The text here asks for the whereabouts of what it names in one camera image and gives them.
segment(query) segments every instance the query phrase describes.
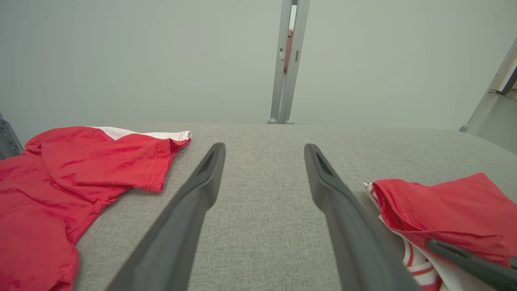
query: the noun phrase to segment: folded red cloth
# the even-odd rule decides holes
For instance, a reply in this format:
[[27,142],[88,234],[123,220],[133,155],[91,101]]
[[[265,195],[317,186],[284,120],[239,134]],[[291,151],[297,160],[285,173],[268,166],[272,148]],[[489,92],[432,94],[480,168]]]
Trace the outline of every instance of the folded red cloth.
[[517,204],[483,173],[431,187],[380,180],[374,188],[386,225],[423,249],[437,239],[504,266],[517,256]]

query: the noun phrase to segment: garment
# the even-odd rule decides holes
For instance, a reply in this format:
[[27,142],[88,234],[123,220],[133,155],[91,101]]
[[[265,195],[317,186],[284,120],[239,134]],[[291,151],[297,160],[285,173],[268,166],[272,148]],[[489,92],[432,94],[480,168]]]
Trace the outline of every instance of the garment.
[[433,187],[402,180],[364,186],[381,211],[379,219],[404,241],[403,264],[424,290],[492,290],[425,247],[436,238],[506,264],[500,258],[509,260],[517,246],[510,226],[517,206],[488,177],[479,173]]
[[190,137],[58,128],[0,161],[0,289],[72,290],[82,234],[125,191],[161,192]]
[[437,239],[508,267],[517,256],[517,205],[483,173],[430,187],[398,179],[373,187],[386,225],[422,249]]
[[[377,194],[373,188],[373,183],[365,183],[364,187],[368,193],[368,197],[379,208]],[[407,271],[411,273],[415,281],[422,287],[423,291],[446,291],[446,285],[442,284],[442,279],[434,268],[433,264],[403,235],[399,235],[404,242],[404,258],[402,264]]]

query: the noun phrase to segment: gray wall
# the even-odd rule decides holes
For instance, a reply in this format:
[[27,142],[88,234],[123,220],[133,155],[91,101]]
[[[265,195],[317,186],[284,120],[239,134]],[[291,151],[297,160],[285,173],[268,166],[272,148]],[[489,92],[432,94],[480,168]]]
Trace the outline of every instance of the gray wall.
[[278,0],[1,1],[0,111],[22,143],[71,125],[265,123],[280,9]]
[[517,37],[515,15],[516,0],[314,0],[291,119],[458,130]]
[[[23,143],[71,125],[264,123],[280,10],[1,1],[0,111]],[[313,0],[291,119],[457,130],[517,36],[516,13],[515,0]]]

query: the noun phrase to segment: metal bracket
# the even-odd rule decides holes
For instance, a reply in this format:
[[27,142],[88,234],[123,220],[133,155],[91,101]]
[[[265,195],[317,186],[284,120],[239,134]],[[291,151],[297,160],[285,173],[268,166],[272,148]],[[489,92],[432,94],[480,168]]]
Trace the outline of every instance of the metal bracket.
[[8,144],[8,147],[11,150],[11,155],[20,155],[21,151],[23,150],[23,147],[20,144],[20,141],[18,140],[16,135],[14,134],[11,125],[5,119],[0,119],[0,134]]

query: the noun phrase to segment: gray textured fabric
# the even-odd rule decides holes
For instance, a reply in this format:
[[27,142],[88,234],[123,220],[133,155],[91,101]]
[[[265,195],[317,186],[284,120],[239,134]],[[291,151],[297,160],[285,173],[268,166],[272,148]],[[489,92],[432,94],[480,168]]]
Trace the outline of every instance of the gray textured fabric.
[[123,194],[81,238],[77,291],[107,287],[215,142],[226,143],[226,164],[201,232],[189,283],[194,291],[340,289],[325,218],[310,196],[306,143],[320,147],[379,226],[363,182],[400,178],[433,185],[485,172],[517,201],[517,155],[460,132],[180,123],[127,129],[192,130],[193,137],[174,159],[162,194]]

